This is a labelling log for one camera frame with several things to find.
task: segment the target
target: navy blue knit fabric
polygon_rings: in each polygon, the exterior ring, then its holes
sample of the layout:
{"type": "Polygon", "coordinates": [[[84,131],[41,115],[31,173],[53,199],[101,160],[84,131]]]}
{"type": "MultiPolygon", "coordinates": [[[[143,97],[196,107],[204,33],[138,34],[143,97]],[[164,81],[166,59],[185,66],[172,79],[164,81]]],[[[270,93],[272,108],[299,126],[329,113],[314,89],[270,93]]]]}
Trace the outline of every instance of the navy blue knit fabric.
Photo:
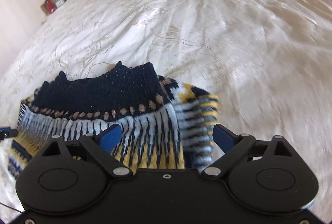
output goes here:
{"type": "Polygon", "coordinates": [[[105,111],[129,107],[139,114],[139,105],[145,105],[149,112],[149,101],[153,101],[156,108],[169,102],[153,65],[149,62],[127,68],[119,62],[114,69],[96,78],[69,81],[65,73],[60,72],[51,83],[44,82],[32,105],[39,110],[48,108],[68,112],[67,116],[96,111],[102,116],[105,111]],[[163,98],[162,104],[156,100],[157,95],[163,98]]]}

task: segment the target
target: yellow stripe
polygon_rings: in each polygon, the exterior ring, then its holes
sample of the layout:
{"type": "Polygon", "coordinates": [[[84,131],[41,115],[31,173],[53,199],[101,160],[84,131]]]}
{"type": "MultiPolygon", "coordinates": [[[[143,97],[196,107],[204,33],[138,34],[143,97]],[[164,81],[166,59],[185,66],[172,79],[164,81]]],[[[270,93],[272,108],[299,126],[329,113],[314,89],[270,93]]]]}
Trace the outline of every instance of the yellow stripe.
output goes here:
{"type": "Polygon", "coordinates": [[[154,146],[153,148],[153,152],[151,155],[151,161],[150,161],[150,165],[149,165],[149,169],[157,169],[157,147],[154,146]]]}
{"type": "Polygon", "coordinates": [[[217,111],[206,111],[206,112],[202,112],[202,116],[214,116],[214,117],[217,117],[218,113],[217,113],[217,111]]]}
{"type": "Polygon", "coordinates": [[[216,121],[207,121],[202,124],[202,126],[214,126],[216,121]]]}
{"type": "Polygon", "coordinates": [[[204,102],[200,104],[200,107],[218,108],[218,102],[204,102]]]}
{"type": "Polygon", "coordinates": [[[14,156],[15,161],[23,168],[28,164],[28,160],[24,158],[17,150],[11,148],[9,149],[9,154],[14,156]]]}
{"type": "Polygon", "coordinates": [[[193,85],[183,83],[182,87],[185,89],[185,93],[180,92],[178,94],[179,99],[181,100],[182,103],[187,103],[188,100],[192,100],[195,98],[195,94],[192,91],[193,85]]]}
{"type": "Polygon", "coordinates": [[[118,160],[118,161],[120,161],[120,159],[121,159],[122,148],[123,148],[123,145],[120,144],[119,149],[117,150],[117,154],[116,154],[116,156],[114,156],[116,158],[116,160],[118,160]]]}
{"type": "Polygon", "coordinates": [[[203,96],[197,97],[197,99],[204,99],[204,98],[219,100],[219,97],[217,95],[214,95],[214,94],[208,94],[208,95],[203,95],[203,96]]]}
{"type": "Polygon", "coordinates": [[[183,147],[181,142],[179,143],[179,162],[178,162],[178,169],[184,169],[185,168],[185,160],[183,157],[183,147]]]}
{"type": "Polygon", "coordinates": [[[14,140],[18,142],[31,156],[35,156],[46,142],[43,140],[38,141],[37,139],[31,139],[25,134],[25,131],[21,131],[14,140]]]}
{"type": "Polygon", "coordinates": [[[138,166],[139,168],[146,169],[147,168],[147,143],[144,145],[144,153],[142,154],[141,163],[138,166]]]}
{"type": "Polygon", "coordinates": [[[169,161],[167,169],[175,169],[175,155],[174,155],[174,149],[173,149],[173,141],[169,142],[169,161]]]}
{"type": "Polygon", "coordinates": [[[126,167],[129,167],[129,159],[130,159],[130,153],[132,152],[132,147],[128,146],[127,154],[125,155],[123,159],[123,165],[126,167]]]}
{"type": "Polygon", "coordinates": [[[158,167],[159,167],[159,169],[166,169],[166,152],[165,152],[164,144],[161,144],[160,163],[159,163],[158,167]]]}
{"type": "Polygon", "coordinates": [[[135,174],[137,171],[137,163],[138,163],[138,146],[136,146],[135,148],[134,155],[132,156],[132,165],[130,167],[133,174],[135,174]]]}

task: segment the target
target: blue gripper pad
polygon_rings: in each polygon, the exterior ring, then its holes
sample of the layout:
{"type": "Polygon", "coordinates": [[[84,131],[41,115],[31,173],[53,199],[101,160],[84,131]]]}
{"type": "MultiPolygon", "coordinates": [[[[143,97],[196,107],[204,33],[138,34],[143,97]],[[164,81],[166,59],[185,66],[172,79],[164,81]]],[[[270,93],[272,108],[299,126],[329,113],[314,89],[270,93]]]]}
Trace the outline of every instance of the blue gripper pad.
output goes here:
{"type": "Polygon", "coordinates": [[[225,154],[239,142],[239,137],[221,124],[214,126],[212,136],[225,154]]]}
{"type": "Polygon", "coordinates": [[[108,154],[121,141],[122,131],[118,124],[113,124],[96,136],[96,143],[108,154]]]}
{"type": "Polygon", "coordinates": [[[0,131],[11,131],[10,127],[0,127],[0,131]]]}

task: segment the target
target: cable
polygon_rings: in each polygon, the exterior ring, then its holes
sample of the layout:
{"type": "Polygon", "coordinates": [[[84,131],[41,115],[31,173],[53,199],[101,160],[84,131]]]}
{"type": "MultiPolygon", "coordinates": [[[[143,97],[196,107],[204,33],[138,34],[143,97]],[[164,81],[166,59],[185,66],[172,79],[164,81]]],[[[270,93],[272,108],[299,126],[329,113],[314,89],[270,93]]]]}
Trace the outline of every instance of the cable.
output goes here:
{"type": "Polygon", "coordinates": [[[23,212],[21,212],[21,211],[15,209],[15,208],[13,208],[13,207],[10,207],[10,206],[8,206],[8,205],[3,204],[2,202],[0,202],[0,205],[3,205],[4,207],[7,207],[7,208],[9,208],[9,209],[12,209],[12,210],[14,210],[14,211],[16,211],[16,212],[19,212],[19,213],[21,213],[21,214],[23,213],[23,212]]]}

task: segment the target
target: bed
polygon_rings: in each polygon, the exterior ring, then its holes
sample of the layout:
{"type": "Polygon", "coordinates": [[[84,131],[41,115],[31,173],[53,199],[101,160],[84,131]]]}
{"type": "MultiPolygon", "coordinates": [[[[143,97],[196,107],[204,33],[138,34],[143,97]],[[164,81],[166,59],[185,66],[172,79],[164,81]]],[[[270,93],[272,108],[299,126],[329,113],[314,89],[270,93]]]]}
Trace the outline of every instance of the bed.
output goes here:
{"type": "MultiPolygon", "coordinates": [[[[217,94],[218,122],[257,139],[283,135],[319,179],[313,212],[332,219],[330,0],[68,0],[0,80],[0,126],[64,71],[95,77],[152,62],[160,75],[217,94]]],[[[0,145],[0,202],[22,209],[0,145]]],[[[214,157],[221,156],[216,149],[214,157]]],[[[1,207],[0,218],[16,216],[1,207]]]]}

